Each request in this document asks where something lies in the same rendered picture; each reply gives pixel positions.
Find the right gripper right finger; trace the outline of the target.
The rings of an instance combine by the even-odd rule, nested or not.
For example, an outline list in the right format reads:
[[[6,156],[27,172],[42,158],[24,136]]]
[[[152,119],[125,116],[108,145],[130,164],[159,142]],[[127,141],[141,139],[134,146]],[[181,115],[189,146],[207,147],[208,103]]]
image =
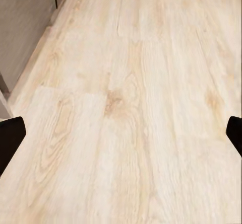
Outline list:
[[[242,157],[242,119],[231,116],[229,118],[226,135]]]

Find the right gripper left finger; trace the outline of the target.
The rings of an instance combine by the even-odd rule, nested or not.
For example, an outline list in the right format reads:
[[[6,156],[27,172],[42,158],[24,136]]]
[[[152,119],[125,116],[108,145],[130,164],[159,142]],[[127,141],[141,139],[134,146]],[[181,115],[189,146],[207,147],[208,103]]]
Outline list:
[[[26,135],[23,117],[0,121],[0,176]]]

